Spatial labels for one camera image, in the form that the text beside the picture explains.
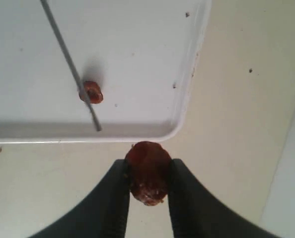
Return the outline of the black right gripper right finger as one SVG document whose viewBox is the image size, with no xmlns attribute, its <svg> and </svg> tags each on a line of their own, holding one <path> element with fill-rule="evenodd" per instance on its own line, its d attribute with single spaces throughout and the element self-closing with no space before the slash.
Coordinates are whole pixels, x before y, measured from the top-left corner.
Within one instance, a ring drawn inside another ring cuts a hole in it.
<svg viewBox="0 0 295 238">
<path fill-rule="evenodd" d="M 176 238 L 273 238 L 215 198 L 180 159 L 170 163 L 168 207 Z"/>
</svg>

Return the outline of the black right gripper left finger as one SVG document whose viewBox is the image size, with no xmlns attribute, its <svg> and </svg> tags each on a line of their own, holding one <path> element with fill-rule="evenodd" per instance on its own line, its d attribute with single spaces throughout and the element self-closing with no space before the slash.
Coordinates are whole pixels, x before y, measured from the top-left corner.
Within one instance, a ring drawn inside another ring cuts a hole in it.
<svg viewBox="0 0 295 238">
<path fill-rule="evenodd" d="M 127 162 L 116 160 L 86 198 L 32 237 L 124 238 L 130 203 L 127 171 Z"/>
</svg>

